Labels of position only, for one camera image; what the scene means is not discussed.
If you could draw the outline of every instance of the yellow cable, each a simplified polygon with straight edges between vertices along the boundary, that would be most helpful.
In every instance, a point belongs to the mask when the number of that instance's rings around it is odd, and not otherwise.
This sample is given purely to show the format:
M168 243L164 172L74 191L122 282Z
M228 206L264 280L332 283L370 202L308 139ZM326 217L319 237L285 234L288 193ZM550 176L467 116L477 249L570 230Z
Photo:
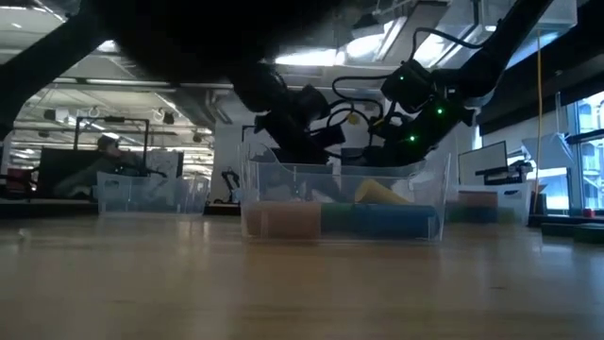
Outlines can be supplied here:
M544 89L542 83L541 63L541 30L537 31L537 94L539 96L539 125L537 127L537 160L535 160L535 200L533 211L537 211L537 194L539 194L539 163L541 162L541 122L544 115Z

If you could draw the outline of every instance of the desk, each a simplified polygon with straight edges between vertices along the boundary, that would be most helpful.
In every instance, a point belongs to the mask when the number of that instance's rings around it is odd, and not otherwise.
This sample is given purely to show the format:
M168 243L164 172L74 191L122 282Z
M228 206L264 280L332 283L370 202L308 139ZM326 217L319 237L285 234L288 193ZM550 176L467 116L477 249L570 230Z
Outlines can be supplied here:
M311 246L245 243L236 217L10 223L2 339L604 338L604 248L524 228Z

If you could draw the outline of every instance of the table surface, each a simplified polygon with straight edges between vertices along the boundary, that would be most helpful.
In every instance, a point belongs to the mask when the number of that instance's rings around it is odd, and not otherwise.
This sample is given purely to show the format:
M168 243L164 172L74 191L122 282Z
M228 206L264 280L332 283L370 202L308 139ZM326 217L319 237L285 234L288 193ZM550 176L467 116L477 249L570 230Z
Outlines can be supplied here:
M309 245L245 242L234 217L2 223L2 339L604 338L604 248L524 228Z

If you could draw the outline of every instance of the clear plastic bin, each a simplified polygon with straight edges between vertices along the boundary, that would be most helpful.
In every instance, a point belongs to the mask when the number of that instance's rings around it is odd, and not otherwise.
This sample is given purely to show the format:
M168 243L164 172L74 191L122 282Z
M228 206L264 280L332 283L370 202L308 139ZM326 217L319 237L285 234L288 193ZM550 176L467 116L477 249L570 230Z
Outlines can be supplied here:
M203 213L206 178L138 178L97 173L99 213Z
M399 168L284 164L242 146L243 235L439 241L450 156Z
M530 182L455 187L446 202L446 222L525 226L529 222L531 188Z

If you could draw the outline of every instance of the person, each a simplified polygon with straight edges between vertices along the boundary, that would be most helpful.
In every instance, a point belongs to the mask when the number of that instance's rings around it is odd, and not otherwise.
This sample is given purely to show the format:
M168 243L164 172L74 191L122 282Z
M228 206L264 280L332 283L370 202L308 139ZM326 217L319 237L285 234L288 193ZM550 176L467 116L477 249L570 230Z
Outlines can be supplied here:
M91 188L96 184L96 173L115 173L120 167L121 175L139 176L145 168L143 160L133 152L120 150L118 141L103 135L96 142L101 157L77 173L65 178L53 190L56 197L72 198L78 194L91 196Z

